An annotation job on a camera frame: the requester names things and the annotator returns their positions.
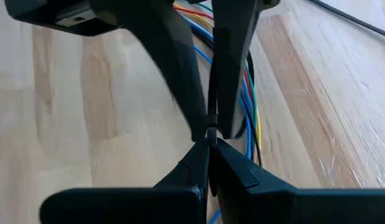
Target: wooden surface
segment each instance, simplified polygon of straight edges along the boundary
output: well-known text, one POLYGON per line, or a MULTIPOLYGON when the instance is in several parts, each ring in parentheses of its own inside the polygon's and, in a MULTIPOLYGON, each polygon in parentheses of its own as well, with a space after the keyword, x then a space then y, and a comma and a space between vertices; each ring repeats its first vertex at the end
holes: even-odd
MULTIPOLYGON (((385 29, 385 0, 327 2, 385 29)), ((298 187, 385 187, 385 39, 283 0, 262 14, 251 52, 264 167, 298 187)), ((128 31, 34 27, 0 0, 0 223, 38 223, 41 201, 70 187, 152 186, 191 145, 128 31)))

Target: wire bundle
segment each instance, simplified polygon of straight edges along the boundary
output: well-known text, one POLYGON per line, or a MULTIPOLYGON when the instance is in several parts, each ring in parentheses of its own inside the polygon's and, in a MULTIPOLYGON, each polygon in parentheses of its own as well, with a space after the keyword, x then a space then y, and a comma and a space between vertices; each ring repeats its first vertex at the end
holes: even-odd
MULTIPOLYGON (((213 13, 213 11, 204 4, 197 4, 201 8, 206 9, 213 13)), ((208 15, 203 12, 196 12, 193 10, 186 9, 182 6, 174 4, 174 9, 180 11, 182 14, 188 14, 191 17, 199 20, 200 22, 206 24, 209 27, 213 25, 207 21, 205 18, 209 18, 213 21, 213 16, 208 15)), ((210 49, 213 50, 213 36, 210 32, 205 30, 203 27, 193 22, 191 19, 185 17, 185 20, 190 24, 192 32, 197 36, 204 44, 206 44, 210 49)), ((201 49, 196 45, 193 48, 200 54, 209 64, 212 64, 211 58, 209 58, 201 49)), ((248 54, 248 59, 246 60, 246 69, 243 73, 243 84, 242 91, 238 98, 238 102, 242 107, 244 113, 244 122, 245 125, 239 130, 240 133, 243 132, 244 127, 246 127, 247 132, 247 144, 246 144, 246 157, 248 159, 254 159, 254 148, 257 148, 257 163, 261 165, 261 157, 259 149, 261 148, 261 127, 259 113, 256 104, 256 94, 254 93, 254 69, 253 69, 253 60, 251 54, 248 54)), ((210 219, 209 223, 215 223, 218 217, 220 217, 221 212, 217 210, 214 216, 210 219)))

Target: wood grain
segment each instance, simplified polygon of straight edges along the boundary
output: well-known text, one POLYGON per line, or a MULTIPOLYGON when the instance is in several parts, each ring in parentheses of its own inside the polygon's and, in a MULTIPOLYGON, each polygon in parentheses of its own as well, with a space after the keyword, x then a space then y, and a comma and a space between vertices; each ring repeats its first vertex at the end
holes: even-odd
MULTIPOLYGON (((385 30, 385 0, 326 2, 385 30)), ((261 15, 251 53, 264 167, 298 187, 385 187, 385 38, 283 0, 261 15)), ((0 0, 0 223, 38 223, 44 198, 71 187, 152 186, 192 144, 130 32, 31 26, 0 0)))

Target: wooden table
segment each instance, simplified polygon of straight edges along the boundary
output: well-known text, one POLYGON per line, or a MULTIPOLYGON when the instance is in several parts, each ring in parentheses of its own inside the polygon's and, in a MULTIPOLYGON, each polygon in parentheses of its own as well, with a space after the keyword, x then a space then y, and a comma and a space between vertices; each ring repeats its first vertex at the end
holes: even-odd
MULTIPOLYGON (((327 2, 385 29, 385 0, 327 2)), ((262 14, 251 52, 264 167, 298 187, 385 187, 385 39, 283 0, 262 14)), ((128 31, 35 27, 0 0, 0 223, 37 223, 41 201, 70 187, 152 186, 191 145, 128 31)))

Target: red wire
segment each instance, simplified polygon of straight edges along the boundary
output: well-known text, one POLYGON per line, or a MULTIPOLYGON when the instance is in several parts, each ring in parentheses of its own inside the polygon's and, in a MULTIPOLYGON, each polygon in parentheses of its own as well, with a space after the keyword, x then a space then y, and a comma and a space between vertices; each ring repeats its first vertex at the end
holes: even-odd
POLYGON ((253 99, 252 89, 250 88, 250 81, 248 79, 248 73, 246 72, 246 70, 244 71, 243 75, 244 75, 244 79, 246 80, 246 84, 248 86, 248 91, 249 91, 250 99, 253 99))
POLYGON ((206 14, 206 13, 197 12, 197 11, 193 11, 193 10, 189 10, 189 9, 182 9, 182 8, 180 8, 180 7, 178 7, 178 6, 173 6, 173 8, 176 9, 176 10, 179 10, 179 11, 188 12, 188 13, 195 14, 195 15, 199 15, 199 16, 204 16, 204 17, 209 18, 209 19, 211 19, 211 20, 214 21, 213 16, 209 16, 209 15, 206 14))

